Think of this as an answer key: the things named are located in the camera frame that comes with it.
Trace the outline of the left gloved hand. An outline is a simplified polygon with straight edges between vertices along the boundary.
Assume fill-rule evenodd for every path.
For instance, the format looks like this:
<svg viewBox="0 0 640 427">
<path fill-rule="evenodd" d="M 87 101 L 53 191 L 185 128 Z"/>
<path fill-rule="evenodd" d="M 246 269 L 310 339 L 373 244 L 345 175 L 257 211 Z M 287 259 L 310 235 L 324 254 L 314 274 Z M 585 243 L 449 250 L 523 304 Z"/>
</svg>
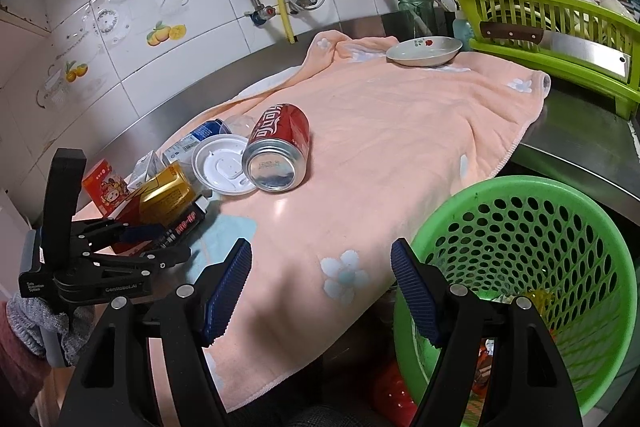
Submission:
<svg viewBox="0 0 640 427">
<path fill-rule="evenodd" d="M 6 303 L 9 325 L 26 348 L 42 358 L 47 353 L 43 333 L 55 334 L 69 366 L 78 363 L 90 338 L 95 316 L 94 306 L 79 307 L 70 313 L 54 313 L 42 299 L 25 298 L 20 294 L 14 294 Z"/>
</svg>

